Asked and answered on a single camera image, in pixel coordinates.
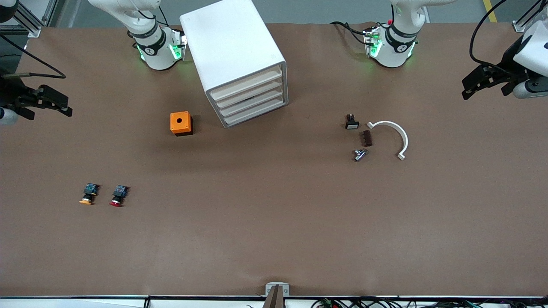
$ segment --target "brown table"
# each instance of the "brown table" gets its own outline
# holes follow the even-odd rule
[[[331,25],[269,25],[290,105],[224,129],[192,62],[153,71],[125,29],[46,28],[29,51],[70,97],[1,128],[1,295],[545,295],[548,100],[460,80],[471,24],[426,25],[404,67],[385,69]],[[516,38],[485,25],[477,56]],[[24,56],[19,71],[46,72]],[[169,114],[196,134],[176,138]],[[355,163],[344,116],[391,120]],[[87,182],[96,205],[78,203]],[[131,186],[124,208],[108,205]]]

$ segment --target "metal fitting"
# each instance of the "metal fitting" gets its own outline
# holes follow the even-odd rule
[[[359,162],[365,155],[369,154],[369,151],[366,149],[354,150],[354,154],[356,155],[356,157],[354,157],[354,161]]]

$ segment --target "gray bracket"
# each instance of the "gray bracket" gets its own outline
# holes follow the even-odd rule
[[[265,296],[268,296],[269,292],[270,292],[270,289],[272,287],[275,287],[276,285],[278,285],[281,290],[283,291],[282,292],[282,295],[283,297],[288,297],[289,296],[289,283],[285,283],[285,282],[269,282],[266,284],[265,286]]]

